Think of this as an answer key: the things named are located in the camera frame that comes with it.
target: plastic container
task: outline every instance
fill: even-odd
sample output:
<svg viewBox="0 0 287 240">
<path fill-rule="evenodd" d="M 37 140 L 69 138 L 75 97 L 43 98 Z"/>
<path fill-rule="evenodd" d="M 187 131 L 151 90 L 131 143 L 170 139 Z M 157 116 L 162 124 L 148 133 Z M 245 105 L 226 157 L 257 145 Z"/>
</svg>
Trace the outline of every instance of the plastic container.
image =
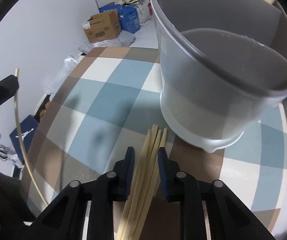
<svg viewBox="0 0 287 240">
<path fill-rule="evenodd" d="M 264 0 L 151 0 L 162 114 L 207 152 L 287 97 L 287 16 Z"/>
</svg>

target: blue and brown plaid pattern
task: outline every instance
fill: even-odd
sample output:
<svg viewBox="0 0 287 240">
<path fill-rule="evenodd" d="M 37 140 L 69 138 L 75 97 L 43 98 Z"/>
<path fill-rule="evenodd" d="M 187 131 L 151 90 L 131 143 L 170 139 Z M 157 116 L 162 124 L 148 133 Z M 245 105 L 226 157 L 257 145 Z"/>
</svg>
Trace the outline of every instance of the blue and brown plaid pattern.
<svg viewBox="0 0 287 240">
<path fill-rule="evenodd" d="M 168 127 L 160 110 L 157 49 L 95 48 L 66 79 L 47 109 L 28 156 L 50 202 L 71 180 L 87 182 L 112 169 L 128 146 L 140 153 L 152 124 Z M 271 231 L 287 181 L 287 125 L 282 104 L 252 123 L 234 145 L 208 154 L 170 130 L 166 150 L 180 168 L 211 182 L 223 180 Z M 26 170 L 21 193 L 38 215 L 44 206 Z M 114 205 L 115 226 L 123 205 Z M 179 239 L 179 205 L 160 191 L 142 239 Z"/>
</svg>

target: blue box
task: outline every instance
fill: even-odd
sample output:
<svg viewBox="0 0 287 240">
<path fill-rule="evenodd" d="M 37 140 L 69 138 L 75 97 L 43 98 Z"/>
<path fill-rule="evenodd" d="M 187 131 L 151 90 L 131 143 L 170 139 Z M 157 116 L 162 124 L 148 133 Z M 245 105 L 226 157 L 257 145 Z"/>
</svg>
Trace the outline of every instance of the blue box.
<svg viewBox="0 0 287 240">
<path fill-rule="evenodd" d="M 32 115 L 28 115 L 28 117 L 23 120 L 20 124 L 21 126 L 21 132 L 22 134 L 22 139 L 23 139 L 23 144 L 26 149 L 26 152 L 28 152 L 30 144 L 32 142 L 32 138 L 35 135 L 35 132 L 38 127 L 38 122 L 33 118 Z M 24 159 L 22 156 L 21 148 L 19 145 L 19 139 L 17 137 L 17 129 L 14 129 L 12 133 L 10 134 L 10 139 L 12 141 L 14 150 L 16 151 L 16 154 L 18 155 L 18 158 L 24 164 Z"/>
<path fill-rule="evenodd" d="M 139 17 L 136 8 L 125 6 L 120 7 L 120 4 L 106 5 L 99 8 L 99 12 L 110 10 L 118 11 L 119 22 L 122 30 L 130 33 L 136 33 L 140 30 Z"/>
</svg>

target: black clamp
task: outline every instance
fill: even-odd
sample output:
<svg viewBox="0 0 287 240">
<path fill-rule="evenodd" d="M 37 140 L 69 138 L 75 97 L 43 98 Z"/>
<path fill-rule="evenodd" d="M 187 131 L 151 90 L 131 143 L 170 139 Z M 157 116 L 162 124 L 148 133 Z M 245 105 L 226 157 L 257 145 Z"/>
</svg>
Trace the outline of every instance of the black clamp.
<svg viewBox="0 0 287 240">
<path fill-rule="evenodd" d="M 161 186 L 168 202 L 180 201 L 181 240 L 207 240 L 202 201 L 205 201 L 211 240 L 275 239 L 256 216 L 221 181 L 196 180 L 158 151 Z"/>
<path fill-rule="evenodd" d="M 112 202 L 125 202 L 130 193 L 134 167 L 134 149 L 128 147 L 125 158 L 95 181 L 73 180 L 46 207 L 27 229 L 22 239 L 81 239 L 85 211 L 91 202 L 87 239 L 113 240 Z"/>
</svg>

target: screw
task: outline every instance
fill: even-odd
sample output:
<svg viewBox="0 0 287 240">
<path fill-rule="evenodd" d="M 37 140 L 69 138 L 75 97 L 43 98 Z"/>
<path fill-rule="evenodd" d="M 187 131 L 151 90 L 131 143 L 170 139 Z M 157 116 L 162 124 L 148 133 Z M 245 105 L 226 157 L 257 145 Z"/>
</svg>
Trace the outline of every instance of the screw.
<svg viewBox="0 0 287 240">
<path fill-rule="evenodd" d="M 186 177 L 187 174 L 183 171 L 178 171 L 176 175 L 178 178 L 184 178 Z"/>
<path fill-rule="evenodd" d="M 70 187 L 78 187 L 80 185 L 80 182 L 77 180 L 73 180 L 69 183 Z"/>
<path fill-rule="evenodd" d="M 213 185 L 215 187 L 222 187 L 223 186 L 223 182 L 221 180 L 215 180 Z"/>
<path fill-rule="evenodd" d="M 115 177 L 117 174 L 114 172 L 114 171 L 109 171 L 108 173 L 107 173 L 107 177 L 108 178 L 113 178 L 113 177 Z"/>
</svg>

